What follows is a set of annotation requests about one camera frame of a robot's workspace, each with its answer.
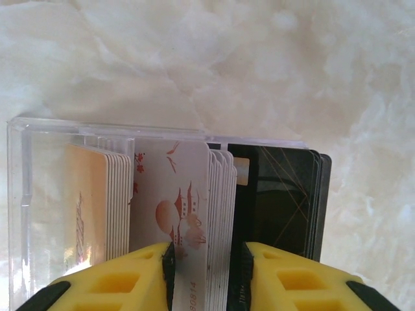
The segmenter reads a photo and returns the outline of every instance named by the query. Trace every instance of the marble background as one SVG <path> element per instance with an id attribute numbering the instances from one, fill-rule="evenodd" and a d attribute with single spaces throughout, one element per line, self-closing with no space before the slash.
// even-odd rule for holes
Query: marble background
<path id="1" fill-rule="evenodd" d="M 414 310 L 414 81 L 413 0 L 0 0 L 0 308 L 24 114 L 305 141 L 333 159 L 322 262 Z"/>

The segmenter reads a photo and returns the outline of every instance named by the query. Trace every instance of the black rubber edge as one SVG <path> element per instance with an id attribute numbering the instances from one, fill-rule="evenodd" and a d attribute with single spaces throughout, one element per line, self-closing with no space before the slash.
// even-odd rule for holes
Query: black rubber edge
<path id="1" fill-rule="evenodd" d="M 61 281 L 34 294 L 16 311 L 47 311 L 71 287 L 68 281 Z"/>
<path id="2" fill-rule="evenodd" d="M 174 292 L 174 273 L 176 271 L 176 257 L 174 256 L 174 244 L 170 243 L 163 255 L 163 278 L 167 287 L 167 307 L 172 310 Z"/>
<path id="3" fill-rule="evenodd" d="M 254 256 L 252 256 L 246 242 L 242 244 L 242 287 L 245 296 L 246 309 L 251 309 L 251 280 L 254 274 Z"/>
<path id="4" fill-rule="evenodd" d="M 399 311 L 376 289 L 355 281 L 347 281 L 346 284 L 373 311 Z"/>

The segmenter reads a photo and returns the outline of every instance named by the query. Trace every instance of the clear plastic box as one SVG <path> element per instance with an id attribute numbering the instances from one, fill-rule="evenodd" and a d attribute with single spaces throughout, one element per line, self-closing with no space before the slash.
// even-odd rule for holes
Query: clear plastic box
<path id="1" fill-rule="evenodd" d="M 306 148 L 300 141 L 215 136 L 194 130 L 151 128 L 48 119 L 8 123 L 8 238 L 10 309 L 67 273 L 64 242 L 64 148 L 84 143 L 134 156 L 135 137 L 192 139 Z"/>

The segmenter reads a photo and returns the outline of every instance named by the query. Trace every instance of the white marble surface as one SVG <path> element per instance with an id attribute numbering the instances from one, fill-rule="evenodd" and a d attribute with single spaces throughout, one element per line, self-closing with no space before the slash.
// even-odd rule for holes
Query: white marble surface
<path id="1" fill-rule="evenodd" d="M 0 0 L 0 308 L 23 113 L 305 141 L 333 158 L 322 262 L 413 310 L 414 61 L 413 0 Z"/>

